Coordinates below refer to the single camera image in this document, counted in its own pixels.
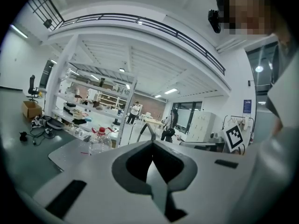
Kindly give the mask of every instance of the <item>locker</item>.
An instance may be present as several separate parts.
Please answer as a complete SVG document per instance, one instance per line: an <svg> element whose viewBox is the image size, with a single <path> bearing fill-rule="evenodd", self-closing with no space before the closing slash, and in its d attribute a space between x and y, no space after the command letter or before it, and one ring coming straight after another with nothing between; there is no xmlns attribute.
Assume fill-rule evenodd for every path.
<svg viewBox="0 0 299 224"><path fill-rule="evenodd" d="M213 113L195 111L186 142L208 142L215 118L216 115Z"/></svg>

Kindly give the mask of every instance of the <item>office chair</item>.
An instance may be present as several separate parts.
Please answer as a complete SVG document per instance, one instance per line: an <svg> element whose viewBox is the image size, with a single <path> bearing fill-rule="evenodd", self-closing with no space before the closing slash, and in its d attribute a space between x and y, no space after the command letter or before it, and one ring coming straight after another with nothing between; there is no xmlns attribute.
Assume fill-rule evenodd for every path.
<svg viewBox="0 0 299 224"><path fill-rule="evenodd" d="M37 90L38 87L34 88L34 79L36 77L34 75L32 75L32 77L30 77L30 86L29 86L29 90L28 90L28 93L31 95L31 99L29 99L30 101L35 101L38 103L37 100L33 99L35 98L35 95L38 95L39 91Z"/></svg>

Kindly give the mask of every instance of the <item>poster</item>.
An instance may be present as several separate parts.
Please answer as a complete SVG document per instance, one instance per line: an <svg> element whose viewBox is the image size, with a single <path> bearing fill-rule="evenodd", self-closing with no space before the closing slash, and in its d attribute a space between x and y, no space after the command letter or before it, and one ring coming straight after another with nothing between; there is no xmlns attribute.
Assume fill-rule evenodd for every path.
<svg viewBox="0 0 299 224"><path fill-rule="evenodd" d="M251 113L251 99L245 99L243 104L243 113L250 114Z"/></svg>

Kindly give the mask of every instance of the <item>box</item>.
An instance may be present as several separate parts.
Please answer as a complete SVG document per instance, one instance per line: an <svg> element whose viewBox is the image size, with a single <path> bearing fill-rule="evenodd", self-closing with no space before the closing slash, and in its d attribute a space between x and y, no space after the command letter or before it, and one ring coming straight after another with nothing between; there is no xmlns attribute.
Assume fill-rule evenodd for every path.
<svg viewBox="0 0 299 224"><path fill-rule="evenodd" d="M74 119L83 119L82 111L77 110L77 109L73 109L72 113L73 113L73 118Z"/></svg>
<svg viewBox="0 0 299 224"><path fill-rule="evenodd" d="M31 121L35 116L42 115L42 108L34 101L23 101L22 112L27 121Z"/></svg>

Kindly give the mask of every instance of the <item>plastic bottle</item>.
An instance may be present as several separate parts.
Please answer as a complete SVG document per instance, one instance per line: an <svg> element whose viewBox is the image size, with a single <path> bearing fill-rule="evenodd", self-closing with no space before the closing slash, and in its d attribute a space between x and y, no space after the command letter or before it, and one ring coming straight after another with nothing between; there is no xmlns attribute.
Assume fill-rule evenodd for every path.
<svg viewBox="0 0 299 224"><path fill-rule="evenodd" d="M105 134L105 128L101 127L89 140L89 155L99 154L112 148L111 139Z"/></svg>

